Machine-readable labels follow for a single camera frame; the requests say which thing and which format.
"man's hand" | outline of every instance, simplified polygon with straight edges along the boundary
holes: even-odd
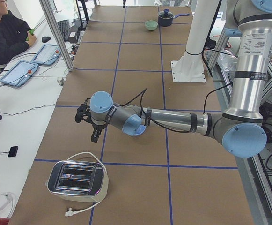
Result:
[[[35,35],[31,35],[29,32],[28,32],[28,41],[26,41],[26,43],[29,44],[30,47],[32,47],[34,45],[34,43],[36,42],[36,36]]]

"person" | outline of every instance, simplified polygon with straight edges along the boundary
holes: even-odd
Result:
[[[33,46],[36,36],[31,35],[29,30],[25,21],[8,10],[7,1],[0,0],[0,65]]]

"computer mouse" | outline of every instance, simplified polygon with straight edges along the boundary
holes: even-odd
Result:
[[[41,39],[41,41],[42,41],[43,43],[46,43],[46,42],[48,42],[49,40],[51,40],[51,37],[49,37],[49,36],[44,36],[44,37],[42,37],[42,39]]]

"keyboard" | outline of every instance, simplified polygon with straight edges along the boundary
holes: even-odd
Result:
[[[61,35],[64,41],[68,41],[69,38],[69,20],[61,20],[57,22],[58,27],[61,31]]]

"white table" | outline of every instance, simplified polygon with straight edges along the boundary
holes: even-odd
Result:
[[[55,16],[59,21],[64,19],[65,15],[57,13]],[[36,53],[43,45],[41,42],[43,36],[51,37],[48,44],[56,44],[46,21],[36,29],[35,35],[37,36],[35,45],[22,54]],[[31,54],[12,60],[5,69],[10,69],[21,59],[30,61],[33,56]],[[20,88],[0,87],[0,112],[14,114],[33,107],[55,104],[62,90],[57,82],[57,77],[64,77],[64,74],[67,74],[66,65],[60,59],[62,57],[55,62],[57,65],[53,64],[51,67],[55,67],[49,70],[47,69],[50,67],[41,66],[35,73],[36,75],[41,73],[41,75],[31,77]],[[15,116],[3,115],[0,121],[0,152],[9,151],[11,146],[19,146],[16,157],[8,158],[8,154],[0,154],[0,194],[14,193],[13,209],[21,194],[53,110],[54,106],[47,106]],[[0,206],[5,200],[3,196],[0,197]],[[11,208],[12,205],[9,204],[0,211],[0,217],[6,218]]]

